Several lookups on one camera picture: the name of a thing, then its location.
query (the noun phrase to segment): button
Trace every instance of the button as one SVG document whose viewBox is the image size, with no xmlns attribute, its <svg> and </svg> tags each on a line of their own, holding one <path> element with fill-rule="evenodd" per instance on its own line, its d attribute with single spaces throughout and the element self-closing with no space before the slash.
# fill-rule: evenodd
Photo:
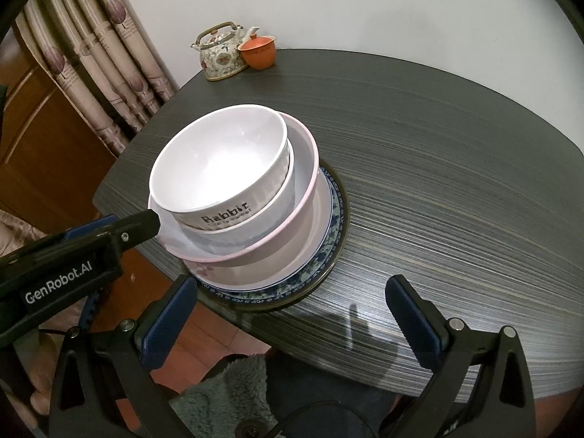
<svg viewBox="0 0 584 438">
<path fill-rule="evenodd" d="M 235 438 L 264 438 L 268 431 L 268 427 L 260 420 L 244 420 L 237 425 Z"/>
</svg>

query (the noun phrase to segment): fuzzy green fabric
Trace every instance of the fuzzy green fabric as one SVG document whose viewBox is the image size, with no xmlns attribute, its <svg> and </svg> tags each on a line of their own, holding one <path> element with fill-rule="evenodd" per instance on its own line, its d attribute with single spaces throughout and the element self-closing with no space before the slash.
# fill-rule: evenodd
<svg viewBox="0 0 584 438">
<path fill-rule="evenodd" d="M 196 438 L 234 438 L 237 425 L 248 419 L 270 429 L 277 422 L 266 400 L 266 380 L 265 357 L 249 356 L 189 387 L 170 405 Z"/>
</svg>

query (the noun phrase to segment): teapot handle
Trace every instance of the teapot handle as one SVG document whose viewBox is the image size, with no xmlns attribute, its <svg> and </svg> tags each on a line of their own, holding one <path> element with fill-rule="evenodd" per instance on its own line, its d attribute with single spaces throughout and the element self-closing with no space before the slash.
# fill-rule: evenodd
<svg viewBox="0 0 584 438">
<path fill-rule="evenodd" d="M 201 44 L 201 39 L 204 36 L 206 36 L 207 34 L 211 34 L 213 31 L 220 30 L 221 28 L 225 28 L 226 26 L 231 26 L 231 28 L 234 31 L 237 30 L 237 26 L 235 25 L 235 23 L 233 21 L 226 21 L 225 23 L 218 24 L 217 26 L 214 26 L 213 28 L 209 28 L 207 31 L 204 31 L 201 34 L 199 34 L 199 36 L 197 36 L 197 40 L 191 44 L 191 47 L 194 49 L 197 49 L 199 47 L 199 45 Z"/>
</svg>

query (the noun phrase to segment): wall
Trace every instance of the wall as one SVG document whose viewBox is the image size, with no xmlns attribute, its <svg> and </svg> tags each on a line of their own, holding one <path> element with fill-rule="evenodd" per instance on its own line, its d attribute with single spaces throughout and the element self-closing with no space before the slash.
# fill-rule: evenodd
<svg viewBox="0 0 584 438">
<path fill-rule="evenodd" d="M 554 0 L 129 0 L 182 86 L 189 45 L 232 20 L 281 48 L 331 48 L 415 61 L 519 102 L 584 150 L 584 46 Z"/>
</svg>

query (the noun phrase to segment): tiled floor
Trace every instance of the tiled floor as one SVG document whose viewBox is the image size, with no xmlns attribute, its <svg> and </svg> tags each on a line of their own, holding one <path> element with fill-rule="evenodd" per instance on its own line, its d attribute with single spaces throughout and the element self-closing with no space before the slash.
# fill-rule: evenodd
<svg viewBox="0 0 584 438">
<path fill-rule="evenodd" d="M 170 281 L 137 251 L 123 259 L 124 275 L 113 282 L 109 297 L 97 312 L 93 331 L 108 330 L 125 318 L 138 318 L 145 307 L 162 297 Z M 176 392 L 200 382 L 219 359 L 229 354 L 262 354 L 267 344 L 220 318 L 202 303 L 197 303 L 180 332 L 164 365 L 151 373 L 156 383 Z M 118 402 L 130 429 L 138 420 L 129 402 Z"/>
</svg>

